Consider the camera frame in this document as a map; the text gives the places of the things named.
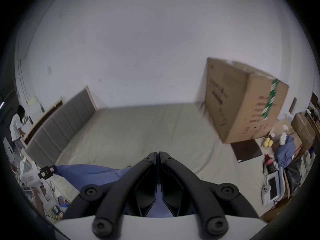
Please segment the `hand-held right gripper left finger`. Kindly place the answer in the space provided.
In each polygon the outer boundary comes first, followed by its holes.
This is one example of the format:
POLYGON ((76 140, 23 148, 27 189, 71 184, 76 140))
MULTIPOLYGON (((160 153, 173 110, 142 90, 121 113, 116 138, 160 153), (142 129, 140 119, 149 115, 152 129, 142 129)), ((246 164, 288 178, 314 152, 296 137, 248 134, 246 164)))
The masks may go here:
POLYGON ((91 232, 98 238, 113 238, 124 214, 146 217, 156 202, 157 153, 150 153, 118 181, 82 187, 66 210, 63 221, 94 216, 91 232))

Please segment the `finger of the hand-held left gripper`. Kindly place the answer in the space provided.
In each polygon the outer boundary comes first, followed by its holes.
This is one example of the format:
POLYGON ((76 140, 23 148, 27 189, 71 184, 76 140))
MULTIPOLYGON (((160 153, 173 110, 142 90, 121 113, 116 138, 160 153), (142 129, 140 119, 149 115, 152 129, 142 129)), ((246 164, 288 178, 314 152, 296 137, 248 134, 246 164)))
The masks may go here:
POLYGON ((56 166, 45 166, 39 170, 40 179, 48 179, 56 173, 56 166))

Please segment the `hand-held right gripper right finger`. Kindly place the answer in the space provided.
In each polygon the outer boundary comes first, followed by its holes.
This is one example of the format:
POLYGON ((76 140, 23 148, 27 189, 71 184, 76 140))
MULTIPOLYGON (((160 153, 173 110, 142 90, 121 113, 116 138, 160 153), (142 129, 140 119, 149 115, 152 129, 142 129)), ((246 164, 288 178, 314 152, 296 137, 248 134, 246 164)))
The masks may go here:
POLYGON ((174 217, 195 214, 201 237, 223 237, 226 215, 259 219, 236 185, 203 181, 166 152, 159 152, 159 176, 164 204, 174 217))

